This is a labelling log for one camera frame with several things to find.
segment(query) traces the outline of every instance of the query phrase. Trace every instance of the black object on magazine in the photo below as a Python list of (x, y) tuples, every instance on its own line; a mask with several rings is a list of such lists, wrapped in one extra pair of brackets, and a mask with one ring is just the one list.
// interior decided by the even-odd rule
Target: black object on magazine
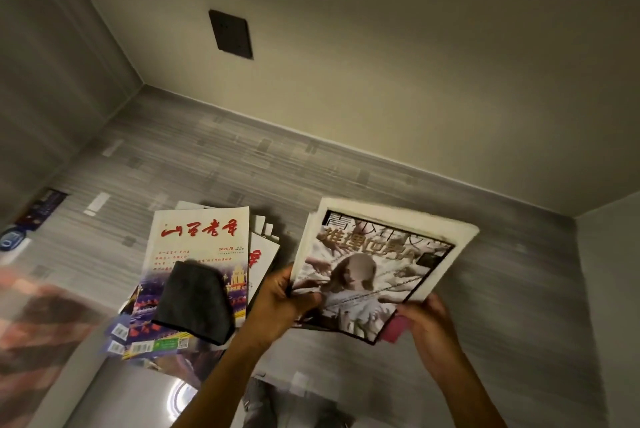
[(153, 322), (223, 345), (234, 332), (235, 319), (220, 272), (194, 261), (176, 262)]

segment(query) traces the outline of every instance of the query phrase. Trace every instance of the white wall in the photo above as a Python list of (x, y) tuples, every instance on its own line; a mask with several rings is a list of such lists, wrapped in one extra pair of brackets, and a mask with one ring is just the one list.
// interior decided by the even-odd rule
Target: white wall
[(636, 1), (93, 0), (147, 84), (570, 216), (640, 188)]
[(640, 192), (577, 219), (611, 428), (640, 424)]

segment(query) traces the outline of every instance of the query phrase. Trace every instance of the wall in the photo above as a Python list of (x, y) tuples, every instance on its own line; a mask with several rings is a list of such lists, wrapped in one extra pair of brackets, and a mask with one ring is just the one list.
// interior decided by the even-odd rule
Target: wall
[(0, 0), (0, 224), (141, 86), (90, 0)]
[(146, 84), (571, 216), (640, 188), (636, 0), (92, 1)]
[(640, 192), (577, 219), (611, 428), (640, 420)]

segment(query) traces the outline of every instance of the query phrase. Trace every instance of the floor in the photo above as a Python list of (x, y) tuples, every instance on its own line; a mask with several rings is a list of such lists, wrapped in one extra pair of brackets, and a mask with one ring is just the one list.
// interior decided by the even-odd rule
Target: floor
[[(479, 236), (437, 290), (509, 426), (606, 426), (572, 219), (148, 86), (52, 186), (71, 196), (19, 262), (113, 309), (138, 280), (154, 210), (178, 200), (268, 215), (282, 238), (279, 263), (292, 258), (307, 213), (324, 195), (472, 222)], [(94, 217), (83, 214), (101, 192), (110, 195), (106, 204)], [(361, 419), (452, 426), (408, 335), (371, 347), (294, 331), (259, 369)], [(124, 389), (135, 399), (133, 387)]]

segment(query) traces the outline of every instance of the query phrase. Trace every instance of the person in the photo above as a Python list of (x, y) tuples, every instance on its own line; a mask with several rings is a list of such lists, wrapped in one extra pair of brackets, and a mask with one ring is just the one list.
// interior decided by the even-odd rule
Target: person
[[(322, 302), (322, 294), (287, 297), (292, 265), (264, 279), (251, 313), (231, 341), (226, 354), (180, 414), (173, 428), (228, 428), (245, 395), (245, 427), (275, 428), (273, 407), (264, 396), (264, 384), (249, 383), (262, 354), (294, 321)], [(506, 428), (480, 378), (462, 351), (449, 312), (432, 293), (422, 304), (399, 304), (410, 320), (410, 330), (424, 367), (440, 387), (456, 428)], [(345, 426), (337, 416), (317, 426)]]

